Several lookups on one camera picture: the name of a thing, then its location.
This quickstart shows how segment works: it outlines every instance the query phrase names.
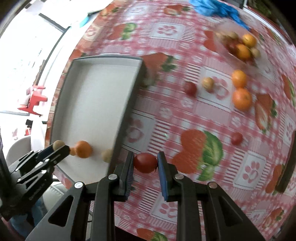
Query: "small potato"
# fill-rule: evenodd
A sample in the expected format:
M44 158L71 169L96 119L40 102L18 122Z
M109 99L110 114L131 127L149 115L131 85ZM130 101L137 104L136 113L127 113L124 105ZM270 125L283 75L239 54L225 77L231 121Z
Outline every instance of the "small potato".
M59 149L60 147L64 146L65 142L61 141L61 140L56 140L53 144L52 144L52 149L54 151L56 151L57 149Z
M239 37L238 34L236 32L233 32L233 31L229 32L227 35L229 37L231 37L232 39L238 39L238 37Z
M215 35L222 44L226 44L229 40L229 36L224 32L216 32Z
M212 92L214 88L214 80L211 77L206 77L202 80L202 86L207 92Z
M103 161L106 163L110 163L112 158L113 150L107 149L101 153L101 157L103 158Z
M254 58L259 58L261 56L260 51L257 48L251 48L251 53Z

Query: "white tray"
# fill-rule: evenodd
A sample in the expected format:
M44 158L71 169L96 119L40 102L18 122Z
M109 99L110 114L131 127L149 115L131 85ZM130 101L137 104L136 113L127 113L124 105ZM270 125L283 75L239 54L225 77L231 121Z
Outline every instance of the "white tray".
M141 58L92 56L73 60L56 105L51 144L85 140L91 157L68 156L57 166L74 182L98 182L116 165L127 119L146 70ZM111 165L101 152L114 149Z

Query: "tablecloth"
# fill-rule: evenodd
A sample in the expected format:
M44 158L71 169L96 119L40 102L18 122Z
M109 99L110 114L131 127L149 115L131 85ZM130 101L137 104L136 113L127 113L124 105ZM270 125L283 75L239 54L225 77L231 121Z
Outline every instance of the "tablecloth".
M153 81L146 82L138 93L119 159L124 161L128 150L153 155L164 151L168 162L177 164L192 180L217 182L269 240L295 201L296 172L285 193L277 193L274 186L296 128L296 48L239 11L269 60L260 75L248 82L254 102L250 111L234 108L233 68L216 53L213 43L212 29L225 19L199 15L187 1L115 0L93 21L63 71L49 114L46 145L59 92L74 58L143 56ZM201 87L203 77L215 80L213 93ZM263 86L260 80L270 84ZM184 93L185 81L197 84L197 98ZM244 137L239 146L230 142L236 131ZM207 144L217 149L206 160L202 152ZM188 145L200 152L191 155L186 151ZM66 186L72 185L58 170L56 175ZM176 222L177 205L164 202L158 173L135 170L128 201L115 204L115 224L134 235L152 230L175 240Z

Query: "glass bowl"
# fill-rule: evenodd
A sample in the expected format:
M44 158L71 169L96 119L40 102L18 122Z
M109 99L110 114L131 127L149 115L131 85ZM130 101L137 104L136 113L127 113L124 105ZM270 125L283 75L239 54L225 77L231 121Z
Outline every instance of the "glass bowl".
M261 72L260 69L265 69L267 67L266 61L268 61L268 57L264 49L258 44L258 39L253 34L251 34L254 36L254 38L257 39L257 45L255 47L260 51L261 56L255 59L255 63L257 66L246 64L245 62L241 61L240 59L238 59L237 57L229 53L228 50L224 47L224 45L220 42L220 40L215 34L217 32L227 33L230 31L236 32L240 38L246 33L251 34L245 28L231 21L225 21L216 25L216 27L213 29L213 32L214 32L214 43L216 46L217 53L223 56L233 68L240 69L244 71L246 74L255 77L258 73Z

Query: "red tomato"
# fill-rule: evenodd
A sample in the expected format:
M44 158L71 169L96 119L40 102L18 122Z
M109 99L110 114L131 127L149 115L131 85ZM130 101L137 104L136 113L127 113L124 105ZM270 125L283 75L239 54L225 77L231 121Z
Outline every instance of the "red tomato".
M254 66L256 64L255 59L251 58L246 60L246 64Z
M243 137L242 137L242 134L239 133L239 132L234 132L232 135L231 135L231 144L232 145L239 145L241 144L243 141Z
M196 92L197 92L196 84L194 84L194 83L192 83L190 81L185 81L185 84L184 84L184 92L187 95L190 95L192 97L195 97L196 96Z
M150 153L140 153L135 156L133 166L141 173L150 173L156 169L157 159Z
M228 52L235 55L235 53L237 52L237 43L234 41L227 43L226 49L228 50Z

